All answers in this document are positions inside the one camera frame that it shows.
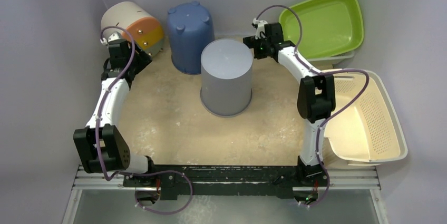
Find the grey plastic bucket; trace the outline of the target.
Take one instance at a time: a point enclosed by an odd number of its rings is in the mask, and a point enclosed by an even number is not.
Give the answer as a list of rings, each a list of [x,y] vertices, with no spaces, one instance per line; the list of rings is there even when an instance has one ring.
[[[252,101],[254,57],[241,41],[221,38],[209,43],[201,55],[200,98],[212,114],[232,117]]]

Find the green plastic tray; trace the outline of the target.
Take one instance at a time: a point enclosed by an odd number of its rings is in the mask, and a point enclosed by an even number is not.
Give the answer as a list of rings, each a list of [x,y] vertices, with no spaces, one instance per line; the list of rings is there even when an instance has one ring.
[[[351,52],[364,40],[364,24],[358,0],[306,0],[285,9],[278,21],[284,40],[299,42],[306,59],[326,59]]]

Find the blue plastic bucket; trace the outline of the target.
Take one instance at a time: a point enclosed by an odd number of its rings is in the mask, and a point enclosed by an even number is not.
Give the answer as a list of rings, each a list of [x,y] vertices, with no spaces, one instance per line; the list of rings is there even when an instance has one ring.
[[[208,9],[199,1],[168,9],[167,33],[174,67],[184,74],[200,74],[202,52],[215,40]]]

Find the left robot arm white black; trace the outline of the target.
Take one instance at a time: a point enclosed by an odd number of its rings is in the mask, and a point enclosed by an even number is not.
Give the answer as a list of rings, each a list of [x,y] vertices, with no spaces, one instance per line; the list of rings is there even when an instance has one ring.
[[[152,160],[130,151],[118,130],[118,122],[126,96],[138,73],[152,58],[134,43],[123,38],[109,38],[104,42],[110,57],[101,74],[101,93],[86,126],[76,129],[73,140],[86,173],[113,172],[137,174],[145,187],[157,181],[157,172],[151,169]]]

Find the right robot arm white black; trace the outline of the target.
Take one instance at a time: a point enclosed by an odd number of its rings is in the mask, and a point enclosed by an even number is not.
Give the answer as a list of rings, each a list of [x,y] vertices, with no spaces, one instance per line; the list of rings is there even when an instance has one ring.
[[[297,110],[305,121],[302,150],[299,154],[296,179],[307,186],[323,173],[322,147],[326,119],[335,110],[335,83],[333,76],[324,75],[299,52],[298,46],[284,40],[280,23],[253,20],[254,36],[243,43],[253,49],[256,59],[273,58],[285,67],[299,83]]]

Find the round drawer cabinet orange yellow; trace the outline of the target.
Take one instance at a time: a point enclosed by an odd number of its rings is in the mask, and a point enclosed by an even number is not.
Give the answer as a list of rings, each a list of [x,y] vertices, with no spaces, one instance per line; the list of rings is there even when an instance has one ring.
[[[101,18],[101,28],[118,26],[126,29],[138,46],[151,56],[163,49],[161,22],[134,2],[120,2],[110,7]]]

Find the small white perforated basket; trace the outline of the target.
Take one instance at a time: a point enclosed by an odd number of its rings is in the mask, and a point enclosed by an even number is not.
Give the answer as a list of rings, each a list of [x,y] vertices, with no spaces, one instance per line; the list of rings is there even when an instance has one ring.
[[[353,58],[355,51],[350,51],[336,56],[308,59],[308,62],[319,70],[333,69],[338,63]]]

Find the large cream laundry basket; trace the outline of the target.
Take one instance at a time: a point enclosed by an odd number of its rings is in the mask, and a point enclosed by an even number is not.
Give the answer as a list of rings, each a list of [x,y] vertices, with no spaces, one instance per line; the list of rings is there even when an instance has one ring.
[[[338,115],[325,126],[322,148],[325,167],[373,167],[407,157],[398,116],[380,77],[368,72],[334,76]]]

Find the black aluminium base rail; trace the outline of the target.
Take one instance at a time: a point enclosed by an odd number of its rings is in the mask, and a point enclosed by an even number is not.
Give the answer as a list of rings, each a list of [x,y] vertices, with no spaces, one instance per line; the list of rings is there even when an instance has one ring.
[[[120,172],[110,180],[79,167],[72,186],[75,191],[131,191],[137,208],[159,215],[185,210],[195,196],[267,196],[309,207],[331,190],[380,187],[377,171],[371,167],[305,175],[297,166],[288,165],[158,165],[153,175]]]

